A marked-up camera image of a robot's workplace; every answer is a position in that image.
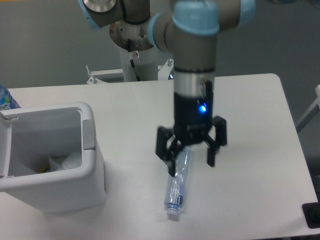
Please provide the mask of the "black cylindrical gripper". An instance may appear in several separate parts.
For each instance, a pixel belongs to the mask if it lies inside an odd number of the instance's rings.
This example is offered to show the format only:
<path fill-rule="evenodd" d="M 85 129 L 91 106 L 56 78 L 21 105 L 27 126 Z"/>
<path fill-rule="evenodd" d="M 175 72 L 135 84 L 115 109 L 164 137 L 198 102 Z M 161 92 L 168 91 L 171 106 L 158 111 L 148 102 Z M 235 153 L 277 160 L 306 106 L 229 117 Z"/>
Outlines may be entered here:
<path fill-rule="evenodd" d="M 205 142 L 207 164 L 215 166 L 220 147 L 228 144 L 227 121 L 217 115 L 213 119 L 213 93 L 205 97 L 189 97 L 174 93 L 174 127 L 157 127 L 155 154 L 167 165 L 170 176 L 176 174 L 176 159 L 186 147 Z M 215 129 L 215 139 L 209 131 Z"/>

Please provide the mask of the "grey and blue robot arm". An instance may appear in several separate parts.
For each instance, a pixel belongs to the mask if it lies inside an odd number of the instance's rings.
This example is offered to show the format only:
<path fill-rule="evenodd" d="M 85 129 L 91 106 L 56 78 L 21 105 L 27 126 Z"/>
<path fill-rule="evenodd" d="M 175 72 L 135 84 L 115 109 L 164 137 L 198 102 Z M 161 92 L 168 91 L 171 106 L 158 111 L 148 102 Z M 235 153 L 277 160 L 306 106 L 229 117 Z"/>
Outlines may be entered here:
<path fill-rule="evenodd" d="M 81 0 L 79 6 L 93 28 L 124 21 L 147 24 L 153 47 L 173 55 L 174 125 L 157 128 L 156 155 L 176 173 L 178 154 L 206 143 L 207 164 L 215 165 L 227 144 L 227 122 L 213 116 L 217 36 L 239 27 L 255 15 L 253 0 L 172 0 L 171 12 L 151 15 L 148 0 Z"/>

